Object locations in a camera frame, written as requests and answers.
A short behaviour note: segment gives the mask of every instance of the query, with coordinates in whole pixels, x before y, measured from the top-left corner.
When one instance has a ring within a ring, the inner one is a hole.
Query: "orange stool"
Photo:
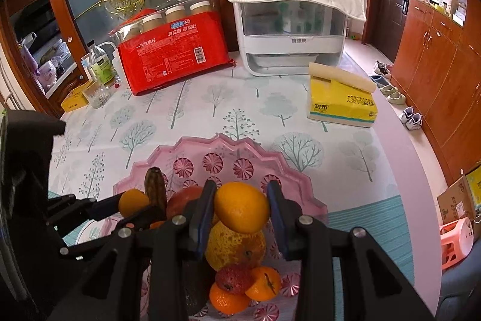
[[[473,247],[474,235],[469,218],[462,218],[439,226],[443,253],[443,270],[460,262]]]

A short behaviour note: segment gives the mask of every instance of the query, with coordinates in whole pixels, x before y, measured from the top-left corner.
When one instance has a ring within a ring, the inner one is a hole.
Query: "blue logo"
[[[177,28],[180,28],[181,26],[184,26],[184,24],[185,24],[184,21],[174,22],[172,25],[170,25],[170,28],[177,29]]]

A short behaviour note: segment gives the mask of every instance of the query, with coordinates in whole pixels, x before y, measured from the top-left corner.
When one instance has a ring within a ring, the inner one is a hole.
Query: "shoe cabinet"
[[[391,83],[424,117],[448,185],[481,160],[481,2],[467,0],[464,27],[410,0]]]

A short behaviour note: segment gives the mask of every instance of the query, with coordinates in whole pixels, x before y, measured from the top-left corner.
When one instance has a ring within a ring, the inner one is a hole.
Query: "barcode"
[[[205,56],[204,56],[204,50],[202,49],[201,46],[194,48],[194,55],[195,55],[195,60],[197,63],[204,63],[205,62]]]

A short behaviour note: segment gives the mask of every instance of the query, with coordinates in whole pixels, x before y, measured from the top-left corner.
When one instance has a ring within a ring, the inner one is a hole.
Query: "pink plastic tray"
[[[152,166],[159,167],[165,175],[167,199],[190,185],[203,186],[208,179],[215,181],[218,187],[230,181],[243,181],[264,193],[266,184],[277,180],[284,196],[299,203],[304,214],[326,222],[327,207],[314,198],[311,179],[290,168],[282,153],[265,151],[249,138],[233,141],[224,134],[212,139],[182,137],[175,146],[158,146],[146,161],[133,164],[130,175],[114,185],[114,194],[131,188],[144,190],[145,174]],[[106,219],[100,235],[108,235],[118,221],[115,217]],[[251,303],[252,306],[245,311],[232,316],[236,321],[276,321],[279,317],[291,320],[293,317],[299,291],[300,263],[282,259],[270,222],[263,231],[267,246],[263,264],[276,268],[281,274],[281,293],[272,301]],[[150,268],[144,272],[141,315],[147,311],[149,271]],[[191,321],[225,317],[208,304],[191,317]]]

